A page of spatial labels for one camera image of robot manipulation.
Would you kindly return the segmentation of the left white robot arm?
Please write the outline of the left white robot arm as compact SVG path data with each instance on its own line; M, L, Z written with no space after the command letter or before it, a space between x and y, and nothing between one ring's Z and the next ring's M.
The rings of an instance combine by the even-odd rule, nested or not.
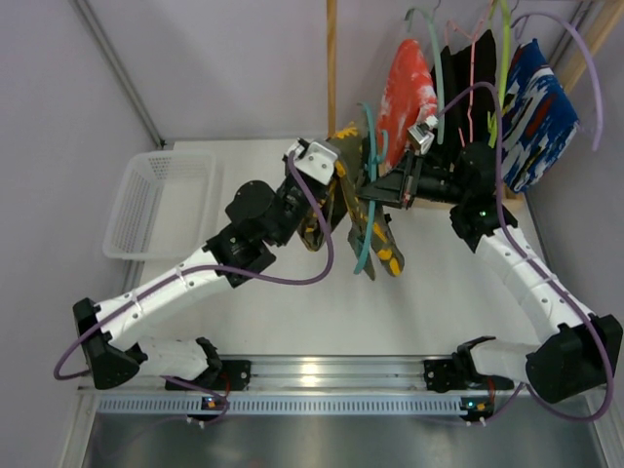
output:
M166 376L171 389L184 382L211 387L222 362L207 338L166 340L148 329L262 273L276 260L270 249L284 246L327 192L309 175L286 175L277 189L249 181L225 209L228 224L179 265L113 299L78 301L74 318L96 389L138 376Z

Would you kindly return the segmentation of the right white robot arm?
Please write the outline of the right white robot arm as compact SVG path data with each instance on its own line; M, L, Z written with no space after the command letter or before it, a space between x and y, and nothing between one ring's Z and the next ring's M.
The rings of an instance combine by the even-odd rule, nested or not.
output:
M405 153L360 188L363 199L406 209L417 198L452 205L451 227L486 263L530 320L535 345L482 336L458 346L454 365L467 383L489 377L522 382L555 404L605 384L623 337L611 315L599 317L566 292L531 249L517 220L495 198L495 153L484 142L460 149L450 166L434 152Z

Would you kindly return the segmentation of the camouflage trousers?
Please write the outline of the camouflage trousers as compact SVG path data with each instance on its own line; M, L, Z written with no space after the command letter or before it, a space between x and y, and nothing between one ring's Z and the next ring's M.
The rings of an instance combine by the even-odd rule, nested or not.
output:
M339 150L329 194L319 206L331 230L346 217L351 221L347 241L354 255L368 253L378 258L386 273L398 277L405 258L389 226L390 217L382 207L369 214L370 202L359 198L357 191L365 184L365 164L369 159L370 140L366 119L361 117L329 138Z

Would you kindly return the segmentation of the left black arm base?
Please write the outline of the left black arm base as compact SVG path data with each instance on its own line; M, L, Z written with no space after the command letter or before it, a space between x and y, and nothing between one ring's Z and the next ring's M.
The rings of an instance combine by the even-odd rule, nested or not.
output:
M206 370L193 380L184 380L184 383L213 391L243 391L248 387L251 375L251 361L225 359L219 370Z

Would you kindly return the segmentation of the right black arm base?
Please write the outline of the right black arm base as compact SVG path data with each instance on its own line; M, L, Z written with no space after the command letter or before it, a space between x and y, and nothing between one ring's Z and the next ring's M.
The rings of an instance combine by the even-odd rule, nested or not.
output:
M451 358L423 361L426 389L437 393L454 390L513 390L515 383L500 376L479 376L470 373Z

